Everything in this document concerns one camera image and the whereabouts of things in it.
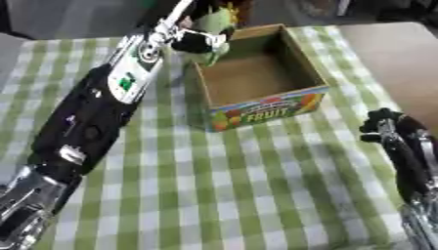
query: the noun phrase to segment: table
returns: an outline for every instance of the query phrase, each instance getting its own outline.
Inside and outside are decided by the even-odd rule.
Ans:
[[[340,30],[394,101],[438,136],[438,40],[422,24],[345,25]]]
[[[330,84],[320,108],[207,133],[197,80],[169,54],[114,147],[37,249],[333,249],[406,240],[392,166],[359,142],[368,110],[398,108],[339,29],[289,30]],[[0,95],[0,179],[57,101],[118,39],[26,42]]]

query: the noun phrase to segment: robotic hand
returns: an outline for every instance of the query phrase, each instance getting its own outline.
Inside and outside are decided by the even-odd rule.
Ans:
[[[379,143],[397,172],[405,204],[403,227],[417,249],[438,249],[438,143],[410,116],[383,108],[369,113],[361,140]]]
[[[162,69],[163,47],[173,44],[192,53],[190,44],[197,42],[196,52],[203,53],[231,36],[178,25],[196,9],[196,0],[156,2],[166,2],[162,13],[146,23],[144,34],[124,37],[108,60],[73,88],[35,138],[25,166],[0,187],[0,250],[29,249],[39,240],[129,122]]]

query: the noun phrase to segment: cardboard box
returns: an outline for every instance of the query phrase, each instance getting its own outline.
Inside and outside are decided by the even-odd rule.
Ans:
[[[196,69],[213,131],[315,110],[329,88],[282,24],[238,30],[224,58]]]

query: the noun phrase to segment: silver metal part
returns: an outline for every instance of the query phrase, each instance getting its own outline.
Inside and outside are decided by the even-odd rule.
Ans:
[[[24,166],[0,196],[0,250],[29,249],[53,217],[66,185]]]
[[[426,130],[418,130],[416,137],[419,139],[421,150],[426,160],[427,170],[432,178],[434,188],[438,188],[438,162],[433,149],[431,135]]]
[[[383,119],[377,124],[378,134],[380,134],[381,139],[384,141],[388,138],[398,139],[399,135],[396,133],[395,123],[391,119]]]
[[[60,149],[60,157],[71,163],[82,165],[86,155],[83,152],[81,152],[79,148],[74,148],[72,146],[64,145]]]
[[[403,228],[416,249],[438,249],[438,200],[436,190],[405,204],[401,210]]]

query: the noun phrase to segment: tablecloth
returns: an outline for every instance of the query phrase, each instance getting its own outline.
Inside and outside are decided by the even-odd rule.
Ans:
[[[290,28],[331,88],[310,114],[209,133],[173,55],[105,159],[36,249],[336,249],[406,239],[393,168],[359,141],[397,108],[335,26]],[[26,42],[0,95],[2,181],[71,87],[118,38]]]

